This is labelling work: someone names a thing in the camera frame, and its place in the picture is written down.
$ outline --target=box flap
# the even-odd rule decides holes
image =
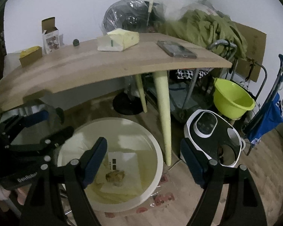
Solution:
[[[47,33],[49,33],[49,31],[54,31],[54,28],[55,28],[55,17],[42,20],[42,33],[45,30],[47,31]]]
[[[248,50],[246,52],[246,56],[249,58],[253,58],[259,64],[262,64],[266,44],[266,34],[246,25],[242,25],[239,23],[235,24],[240,33],[245,37],[246,41],[248,42]],[[247,77],[250,72],[250,69],[251,67],[248,61],[242,59],[238,60],[236,73]],[[261,68],[259,66],[254,67],[250,76],[250,79],[252,81],[257,82],[260,69]]]

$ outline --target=black round base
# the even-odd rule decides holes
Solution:
[[[124,92],[115,96],[112,106],[117,113],[122,115],[137,115],[143,111],[140,98],[134,97],[134,100],[131,101]]]

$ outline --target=brown food scrap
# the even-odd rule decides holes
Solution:
[[[107,182],[113,183],[114,186],[121,186],[124,177],[125,172],[120,170],[115,170],[106,174]]]

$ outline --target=green cloth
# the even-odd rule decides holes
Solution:
[[[207,47],[216,40],[229,40],[237,45],[235,57],[245,58],[248,44],[228,16],[208,15],[196,10],[187,11],[179,21],[156,22],[158,33],[177,37],[201,47]],[[215,47],[212,51],[220,55],[224,46]]]

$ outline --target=yellow table leg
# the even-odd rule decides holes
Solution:
[[[136,80],[136,85],[137,89],[139,92],[139,97],[141,98],[141,105],[142,109],[145,113],[147,113],[147,104],[146,104],[146,99],[145,99],[145,93],[144,93],[144,88],[142,86],[142,76],[140,74],[135,75],[135,80]]]
[[[157,92],[157,102],[162,125],[162,134],[165,143],[165,159],[167,166],[171,165],[171,115],[170,97],[167,71],[153,73],[154,83]]]

